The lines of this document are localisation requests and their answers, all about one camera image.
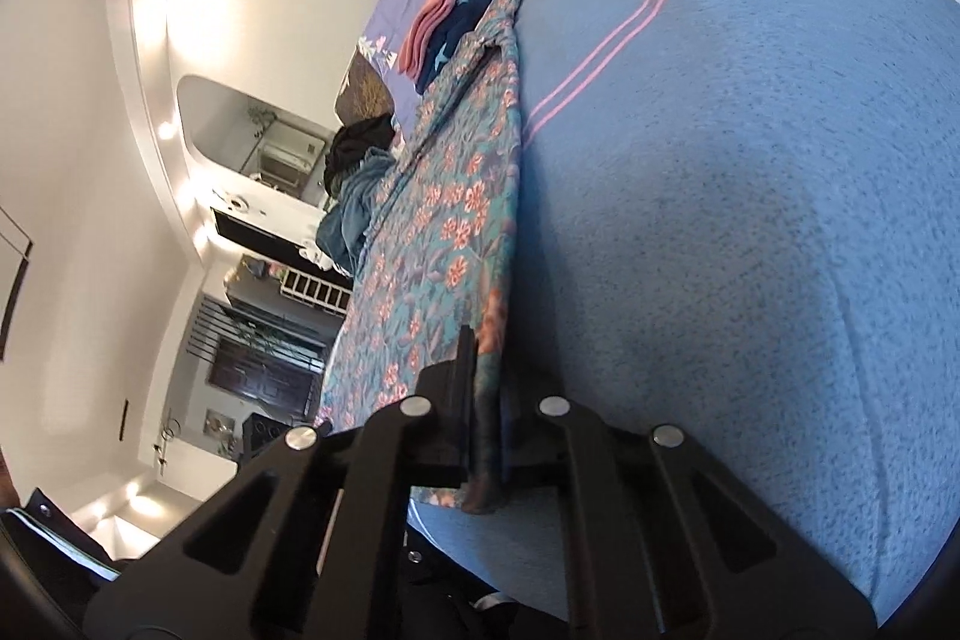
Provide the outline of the black clothing pile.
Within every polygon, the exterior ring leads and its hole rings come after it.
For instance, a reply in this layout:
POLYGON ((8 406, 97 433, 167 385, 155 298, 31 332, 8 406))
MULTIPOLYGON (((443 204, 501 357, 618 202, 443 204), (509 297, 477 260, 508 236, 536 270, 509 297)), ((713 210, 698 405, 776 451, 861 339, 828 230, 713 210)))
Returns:
POLYGON ((343 125, 335 133, 324 164, 324 188, 332 198, 338 197, 340 185, 348 175, 363 163, 370 149, 389 151, 395 136, 392 115, 382 113, 377 117, 358 120, 343 125))

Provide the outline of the blue denim clothing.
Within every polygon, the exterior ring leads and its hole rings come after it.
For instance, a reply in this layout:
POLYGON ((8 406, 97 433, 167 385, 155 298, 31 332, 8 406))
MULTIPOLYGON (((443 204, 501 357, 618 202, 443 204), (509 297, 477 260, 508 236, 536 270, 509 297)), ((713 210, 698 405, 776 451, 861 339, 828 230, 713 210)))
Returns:
POLYGON ((353 276, 358 269, 373 217, 376 190, 394 164, 395 158, 389 151, 368 149, 364 158, 338 179, 334 206, 317 226, 317 248, 347 276, 353 276))

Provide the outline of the teal floral garment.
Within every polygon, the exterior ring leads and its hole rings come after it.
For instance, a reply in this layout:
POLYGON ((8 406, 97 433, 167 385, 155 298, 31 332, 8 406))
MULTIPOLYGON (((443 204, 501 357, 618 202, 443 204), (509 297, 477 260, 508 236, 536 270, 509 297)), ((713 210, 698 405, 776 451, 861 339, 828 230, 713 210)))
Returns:
POLYGON ((467 513, 501 503, 501 354, 521 190, 523 108, 516 18, 491 0, 416 109, 416 124, 374 187, 347 317, 334 342, 319 419, 345 431, 415 388, 421 370, 477 339, 469 381, 469 474, 416 498, 467 513))

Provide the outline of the navy star-patterned cloth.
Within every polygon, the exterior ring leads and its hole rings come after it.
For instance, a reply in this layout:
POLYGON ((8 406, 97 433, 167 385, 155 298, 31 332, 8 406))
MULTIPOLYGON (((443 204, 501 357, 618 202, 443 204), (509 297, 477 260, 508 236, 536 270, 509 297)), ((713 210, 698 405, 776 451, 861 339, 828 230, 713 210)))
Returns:
POLYGON ((438 78, 438 74, 454 57, 460 39, 475 29, 490 3, 491 0, 455 0, 448 13, 441 16, 427 39, 427 50, 416 72, 415 91, 418 96, 423 96, 438 78))

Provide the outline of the brown patterned pillow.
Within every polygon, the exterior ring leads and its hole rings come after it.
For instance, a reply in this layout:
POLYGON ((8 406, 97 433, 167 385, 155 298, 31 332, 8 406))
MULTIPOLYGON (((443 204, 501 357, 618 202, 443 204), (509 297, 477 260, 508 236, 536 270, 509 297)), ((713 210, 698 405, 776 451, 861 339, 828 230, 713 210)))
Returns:
POLYGON ((335 115, 344 127, 374 117, 392 117, 394 99, 373 65, 355 50, 335 99, 335 115))

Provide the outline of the pink folded cloth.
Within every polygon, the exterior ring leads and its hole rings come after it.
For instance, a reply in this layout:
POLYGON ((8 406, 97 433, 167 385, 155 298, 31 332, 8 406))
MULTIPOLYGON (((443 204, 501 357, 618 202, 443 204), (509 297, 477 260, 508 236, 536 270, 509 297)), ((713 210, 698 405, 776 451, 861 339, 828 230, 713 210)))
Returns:
POLYGON ((430 37, 444 19, 448 18, 457 0, 427 0, 413 18, 412 24, 405 35, 402 47, 397 57, 395 71, 405 74, 410 80, 420 74, 430 37))

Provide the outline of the wall mirror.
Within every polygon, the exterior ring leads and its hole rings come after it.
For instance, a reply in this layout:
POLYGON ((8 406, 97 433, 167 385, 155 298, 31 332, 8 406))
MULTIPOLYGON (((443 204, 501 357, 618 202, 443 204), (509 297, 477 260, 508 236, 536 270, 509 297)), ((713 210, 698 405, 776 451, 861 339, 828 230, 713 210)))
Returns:
POLYGON ((322 175, 335 128, 193 74, 179 81, 178 103, 187 140, 200 156, 300 202, 324 205, 322 175))

